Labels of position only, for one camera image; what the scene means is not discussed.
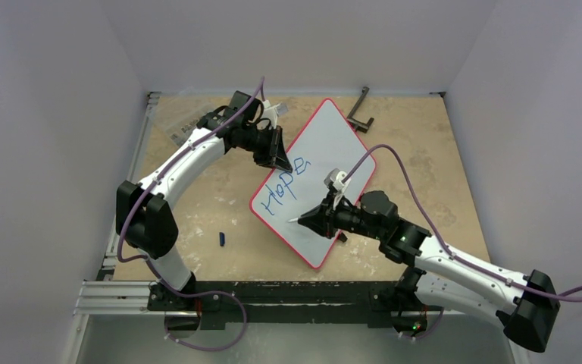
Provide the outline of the red-framed whiteboard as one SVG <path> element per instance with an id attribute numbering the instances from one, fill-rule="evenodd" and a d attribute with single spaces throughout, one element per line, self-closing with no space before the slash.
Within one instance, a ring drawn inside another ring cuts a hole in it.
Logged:
<path id="1" fill-rule="evenodd" d="M 286 154 L 291 172 L 273 171 L 250 201 L 252 213 L 309 266 L 320 268 L 335 238 L 325 238 L 292 221 L 327 195 L 325 177 L 349 171 L 367 148 L 332 99 L 323 100 Z"/>

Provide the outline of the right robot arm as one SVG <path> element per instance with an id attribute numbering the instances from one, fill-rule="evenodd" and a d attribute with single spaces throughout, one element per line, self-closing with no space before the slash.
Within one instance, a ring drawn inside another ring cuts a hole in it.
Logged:
<path id="1" fill-rule="evenodd" d="M 329 192 L 296 223 L 322 237 L 347 231 L 379 241 L 379 250 L 389 260 L 441 275 L 494 304 L 493 317 L 509 340 L 536 353 L 546 351 L 560 310 L 546 273 L 509 271 L 441 245 L 429 230 L 400 217 L 397 205 L 383 191 L 362 194 L 358 205 L 346 198 L 337 202 L 335 197 Z"/>

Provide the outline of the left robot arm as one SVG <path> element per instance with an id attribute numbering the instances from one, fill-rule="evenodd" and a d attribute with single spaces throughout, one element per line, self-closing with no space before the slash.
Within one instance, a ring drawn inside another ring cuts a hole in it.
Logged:
<path id="1" fill-rule="evenodd" d="M 138 182 L 124 181 L 116 192 L 119 243 L 138 250 L 155 277 L 167 287 L 166 300 L 185 310 L 196 299 L 195 275 L 177 251 L 179 229 L 173 208 L 192 182 L 231 149 L 250 152 L 256 165 L 291 172 L 273 104 L 236 91 L 228 105 L 201 116 L 183 145 L 160 167 Z"/>

